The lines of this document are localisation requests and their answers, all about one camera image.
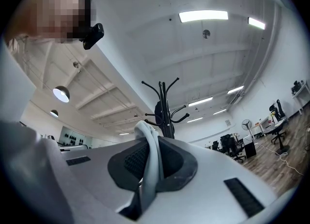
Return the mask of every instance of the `standing fan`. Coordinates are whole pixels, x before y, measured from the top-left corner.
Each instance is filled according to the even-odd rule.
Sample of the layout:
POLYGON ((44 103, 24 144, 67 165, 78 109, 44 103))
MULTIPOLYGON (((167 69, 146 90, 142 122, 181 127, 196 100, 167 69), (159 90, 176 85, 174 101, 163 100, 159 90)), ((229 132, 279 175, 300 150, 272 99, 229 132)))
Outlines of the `standing fan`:
POLYGON ((243 128, 244 130, 248 130, 248 131, 250 132, 251 137, 252 137, 252 133, 251 133, 251 130, 250 130, 251 127, 252 127, 251 121, 248 120, 248 119, 245 119, 245 120, 242 122, 241 126, 242 126, 242 128, 243 128))

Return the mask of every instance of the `black vent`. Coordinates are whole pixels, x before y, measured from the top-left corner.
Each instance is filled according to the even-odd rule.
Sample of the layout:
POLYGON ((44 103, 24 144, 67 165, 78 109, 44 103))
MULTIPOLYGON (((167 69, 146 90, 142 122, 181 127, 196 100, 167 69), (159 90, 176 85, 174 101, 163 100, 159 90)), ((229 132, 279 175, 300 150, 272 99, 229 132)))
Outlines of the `black vent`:
POLYGON ((232 100, 231 104, 234 104, 236 102, 236 100, 238 100, 238 98, 240 97, 240 94, 237 94, 234 99, 232 100))
POLYGON ((143 178, 149 151, 149 145, 145 144, 140 149, 125 157, 124 167, 139 180, 143 178))
POLYGON ((180 153, 161 141, 159 141, 159 148, 163 163, 164 178, 167 178, 182 168, 184 159, 180 153))
POLYGON ((255 198, 255 196, 244 186, 244 184, 237 178, 225 180, 224 183, 234 195, 240 206, 248 217, 252 217, 258 212, 262 211, 264 207, 255 198))
POLYGON ((76 159, 66 160, 66 162, 70 166, 70 165, 75 165, 75 164, 81 164, 81 163, 87 162, 89 160, 91 160, 89 157, 84 156, 84 157, 80 157, 80 158, 76 158, 76 159))

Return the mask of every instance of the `wooden floor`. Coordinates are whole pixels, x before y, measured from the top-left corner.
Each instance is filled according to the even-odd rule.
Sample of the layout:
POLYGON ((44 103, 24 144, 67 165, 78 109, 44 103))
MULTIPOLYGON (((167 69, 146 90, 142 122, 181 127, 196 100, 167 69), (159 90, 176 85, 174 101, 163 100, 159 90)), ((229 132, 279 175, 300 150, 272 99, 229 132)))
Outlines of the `wooden floor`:
MULTIPOLYGON (((289 145, 290 150, 287 156, 281 156, 283 160, 287 160, 291 167, 304 174, 308 168, 310 152, 305 151, 306 144, 310 144, 310 133, 307 133, 307 128, 310 128, 310 105, 308 105, 302 115, 295 115, 290 118, 288 124, 284 124, 282 132, 286 132, 283 145, 289 145)), ((271 143, 274 135, 255 140, 261 145, 276 151, 279 148, 279 141, 276 144, 271 143)), ((289 168, 284 161, 281 161, 275 153, 255 145, 256 156, 246 159, 242 165, 251 170, 253 173, 261 177, 269 184, 278 196, 285 193, 287 190, 298 186, 302 175, 298 174, 294 169, 289 168)))

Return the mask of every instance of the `black office chair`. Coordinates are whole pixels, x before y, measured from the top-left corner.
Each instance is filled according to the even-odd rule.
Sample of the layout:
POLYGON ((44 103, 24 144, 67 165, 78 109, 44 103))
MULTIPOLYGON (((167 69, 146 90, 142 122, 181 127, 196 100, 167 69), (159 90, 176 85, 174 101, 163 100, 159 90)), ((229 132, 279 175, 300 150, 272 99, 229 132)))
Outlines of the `black office chair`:
POLYGON ((275 135, 275 138, 273 138, 273 139, 271 140, 271 143, 274 141, 273 144, 275 144, 275 143, 276 143, 276 140, 277 140, 277 139, 280 140, 281 138, 283 138, 283 140, 285 140, 285 137, 283 136, 283 134, 286 135, 286 132, 280 133, 280 131, 283 129, 283 124, 284 124, 284 123, 282 123, 280 126, 278 126, 276 129, 274 129, 274 130, 272 131, 271 134, 274 134, 274 135, 275 135))
POLYGON ((274 104, 272 104, 272 105, 269 107, 269 111, 270 111, 270 112, 275 112, 275 117, 276 117, 276 119, 277 119, 278 121, 280 120, 280 115, 279 115, 278 109, 277 109, 277 107, 276 107, 274 104))
POLYGON ((245 158, 246 156, 238 156, 238 154, 243 151, 244 147, 237 148, 234 138, 230 137, 229 134, 224 136, 222 143, 225 145, 228 151, 231 149, 232 152, 229 153, 230 157, 232 157, 234 160, 241 160, 243 163, 242 158, 245 158))
POLYGON ((217 141, 213 142, 212 150, 218 151, 218 142, 217 141))

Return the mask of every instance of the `ceiling beam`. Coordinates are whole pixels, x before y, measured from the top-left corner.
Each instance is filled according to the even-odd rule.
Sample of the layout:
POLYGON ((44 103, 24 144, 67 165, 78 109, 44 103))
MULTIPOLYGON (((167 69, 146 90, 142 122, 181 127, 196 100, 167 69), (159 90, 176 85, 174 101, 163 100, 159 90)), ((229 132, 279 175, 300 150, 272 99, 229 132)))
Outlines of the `ceiling beam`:
POLYGON ((93 94, 88 95, 86 98, 83 99, 83 101, 79 102, 76 105, 76 108, 79 110, 85 105, 89 104, 90 102, 94 101, 96 98, 104 95, 105 93, 115 89, 115 85, 111 85, 110 87, 107 87, 107 89, 97 89, 93 94))
MULTIPOLYGON (((82 67, 84 67, 91 59, 88 56, 84 57, 84 60, 81 62, 82 67)), ((75 68, 73 70, 73 73, 68 77, 66 83, 64 84, 64 87, 68 87, 69 84, 73 81, 73 79, 77 76, 78 72, 81 70, 81 68, 75 68)))
POLYGON ((217 53, 225 53, 231 51, 244 51, 250 50, 250 44, 222 44, 222 45, 209 45, 203 48, 193 50, 187 50, 182 54, 173 54, 171 56, 155 59, 149 64, 150 71, 157 71, 167 66, 180 63, 183 61, 200 58, 202 56, 209 56, 217 53))
POLYGON ((109 109, 109 110, 103 111, 101 113, 95 114, 95 115, 93 115, 91 117, 91 119, 92 120, 97 120, 97 119, 100 119, 100 118, 103 118, 103 117, 107 117, 107 116, 112 115, 112 114, 116 114, 116 113, 120 113, 120 112, 123 112, 123 111, 126 111, 126 110, 130 110, 130 109, 133 109, 133 108, 136 108, 136 105, 133 104, 133 103, 130 103, 129 106, 127 106, 127 108, 124 108, 123 106, 119 105, 119 106, 117 106, 114 109, 109 109))
POLYGON ((47 47, 46 54, 45 54, 45 65, 44 65, 43 79, 42 79, 42 86, 41 86, 42 89, 45 87, 45 84, 47 83, 47 80, 48 80, 47 78, 48 69, 53 60, 52 53, 54 49, 55 49, 55 43, 53 41, 50 41, 47 47))
POLYGON ((119 122, 107 123, 107 124, 104 124, 103 127, 109 128, 109 127, 113 127, 113 126, 121 126, 121 125, 125 125, 125 124, 130 124, 130 123, 133 123, 133 122, 138 122, 140 120, 142 120, 141 117, 140 118, 139 117, 134 117, 134 118, 123 120, 123 121, 119 121, 119 122))
POLYGON ((244 74, 243 71, 232 71, 230 73, 223 73, 223 74, 215 75, 213 77, 207 77, 202 80, 198 80, 198 81, 186 84, 186 85, 171 87, 171 89, 169 90, 169 95, 176 96, 176 95, 188 92, 190 90, 202 88, 210 84, 214 84, 214 83, 222 82, 222 81, 232 79, 235 77, 239 77, 243 74, 244 74))

